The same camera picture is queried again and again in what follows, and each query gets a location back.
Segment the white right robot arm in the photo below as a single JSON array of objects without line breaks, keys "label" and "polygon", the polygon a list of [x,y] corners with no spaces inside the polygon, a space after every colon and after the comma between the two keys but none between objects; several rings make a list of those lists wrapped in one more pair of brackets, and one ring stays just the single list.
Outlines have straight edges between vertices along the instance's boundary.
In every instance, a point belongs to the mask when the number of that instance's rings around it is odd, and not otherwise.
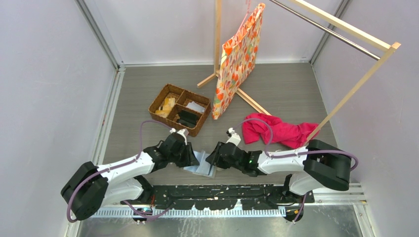
[{"label": "white right robot arm", "polygon": [[288,176],[282,196],[291,203],[317,188],[347,191],[350,173],[358,164],[352,154],[317,139],[279,152],[247,152],[231,142],[219,142],[206,161],[217,168],[235,168],[250,177],[285,172]]}]

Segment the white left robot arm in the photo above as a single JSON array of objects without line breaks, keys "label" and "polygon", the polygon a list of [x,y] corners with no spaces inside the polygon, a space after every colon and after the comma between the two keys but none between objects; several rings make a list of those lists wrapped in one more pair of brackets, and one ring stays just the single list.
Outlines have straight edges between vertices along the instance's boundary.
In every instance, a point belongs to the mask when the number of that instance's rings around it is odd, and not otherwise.
[{"label": "white left robot arm", "polygon": [[191,143],[178,132],[118,162],[83,163],[60,192],[67,203],[68,221],[85,220],[101,207],[116,202],[135,200],[147,204],[152,192],[144,175],[164,169],[170,163],[180,168],[199,165]]}]

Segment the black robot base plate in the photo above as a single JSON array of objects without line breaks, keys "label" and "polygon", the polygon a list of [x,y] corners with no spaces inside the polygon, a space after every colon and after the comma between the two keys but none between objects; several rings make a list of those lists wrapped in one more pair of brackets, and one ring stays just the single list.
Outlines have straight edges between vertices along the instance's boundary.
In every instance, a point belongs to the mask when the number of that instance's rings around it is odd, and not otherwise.
[{"label": "black robot base plate", "polygon": [[273,210],[279,207],[300,207],[303,196],[291,193],[282,185],[154,185],[131,205],[150,205],[175,210]]}]

